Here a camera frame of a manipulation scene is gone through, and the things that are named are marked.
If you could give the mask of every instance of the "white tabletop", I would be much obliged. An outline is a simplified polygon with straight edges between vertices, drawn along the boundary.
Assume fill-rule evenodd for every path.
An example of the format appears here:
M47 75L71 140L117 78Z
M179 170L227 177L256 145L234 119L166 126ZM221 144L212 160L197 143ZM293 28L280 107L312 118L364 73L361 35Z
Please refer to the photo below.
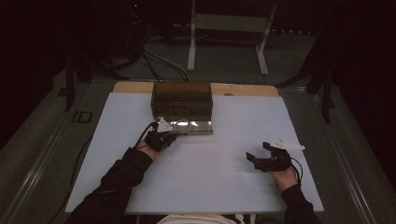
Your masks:
M101 177L153 121L149 93L110 93L65 211L99 186ZM180 136L148 168L126 213L265 213L286 206L274 179L254 170L246 152L269 158L262 142L298 139L281 97L213 96L213 134ZM321 200L301 150L303 192L315 211Z

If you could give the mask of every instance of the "forearm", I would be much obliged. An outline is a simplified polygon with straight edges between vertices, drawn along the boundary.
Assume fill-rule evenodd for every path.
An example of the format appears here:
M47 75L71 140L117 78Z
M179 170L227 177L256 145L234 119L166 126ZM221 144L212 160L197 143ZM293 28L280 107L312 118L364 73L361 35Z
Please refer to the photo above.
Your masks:
M312 203L306 200L301 185L297 184L282 192L282 198L288 209L285 214L285 223L292 224L319 224L321 223L314 213Z
M120 222L132 187L140 184L152 162L146 152L129 148L102 177L100 186L76 207L66 223Z

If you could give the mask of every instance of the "hand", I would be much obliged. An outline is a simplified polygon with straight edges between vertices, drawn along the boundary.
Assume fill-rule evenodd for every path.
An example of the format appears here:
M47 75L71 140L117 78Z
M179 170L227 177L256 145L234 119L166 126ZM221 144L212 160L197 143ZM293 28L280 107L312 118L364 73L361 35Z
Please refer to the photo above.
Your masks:
M270 174L282 191L298 184L296 173L291 166L285 171L270 172Z
M137 144L136 148L138 151L142 151L142 152L146 153L148 156L150 156L153 161L155 161L155 159L157 159L157 156L159 154L158 151L149 147L149 145L145 142L145 140L140 141Z

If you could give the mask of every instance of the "person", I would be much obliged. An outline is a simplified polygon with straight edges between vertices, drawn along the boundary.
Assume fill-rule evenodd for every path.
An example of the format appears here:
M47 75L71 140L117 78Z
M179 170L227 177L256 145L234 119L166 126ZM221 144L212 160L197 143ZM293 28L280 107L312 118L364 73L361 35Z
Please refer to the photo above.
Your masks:
M159 152L150 148L145 140L128 148L102 177L99 187L84 198L65 223L121 223L133 187L142 182L144 173L158 155ZM320 223L312 203L305 199L291 167L282 172L271 172L271 176L282 190L282 198L288 207L285 223Z

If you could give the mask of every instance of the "floor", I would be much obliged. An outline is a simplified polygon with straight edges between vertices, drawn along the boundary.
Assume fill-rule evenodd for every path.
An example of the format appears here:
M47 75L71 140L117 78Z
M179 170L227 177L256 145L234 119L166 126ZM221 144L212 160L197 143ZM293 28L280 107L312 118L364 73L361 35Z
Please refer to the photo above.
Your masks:
M271 33L264 50L269 76L260 74L254 50L256 35L207 33L198 38L191 80L216 83L275 85L299 73L315 38ZM187 66L189 39L172 41L154 36L147 49L159 57ZM166 80L181 75L162 63L151 62ZM153 81L147 62L140 59L120 71L130 80ZM57 96L65 73L54 79L53 90L37 106L0 154L0 217L2 223L63 223L63 205L83 161L106 98L117 80L95 73L91 83L76 81L76 101L64 112L65 99ZM308 95L309 77L279 89L317 184L325 211L324 223L394 223L396 194L383 174L359 125L339 90L332 86L331 123L319 113L320 95ZM77 123L77 112L92 113L89 123ZM283 214L260 217L282 219Z

